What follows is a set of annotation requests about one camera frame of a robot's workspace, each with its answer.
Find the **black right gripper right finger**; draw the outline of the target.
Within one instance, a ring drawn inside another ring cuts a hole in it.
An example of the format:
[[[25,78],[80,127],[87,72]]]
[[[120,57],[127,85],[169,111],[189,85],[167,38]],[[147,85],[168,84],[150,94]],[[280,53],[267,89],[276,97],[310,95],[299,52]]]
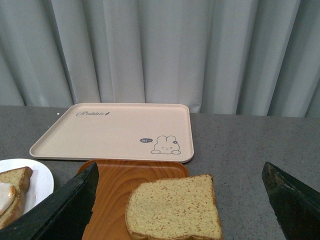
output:
[[[270,162],[262,170],[269,202],[287,240],[320,238],[320,193]]]

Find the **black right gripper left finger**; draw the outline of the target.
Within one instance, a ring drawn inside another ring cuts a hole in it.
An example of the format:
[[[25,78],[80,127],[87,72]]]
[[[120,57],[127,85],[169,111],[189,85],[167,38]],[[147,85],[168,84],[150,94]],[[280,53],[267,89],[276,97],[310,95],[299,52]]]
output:
[[[32,210],[0,230],[2,240],[81,240],[99,181],[94,162]]]

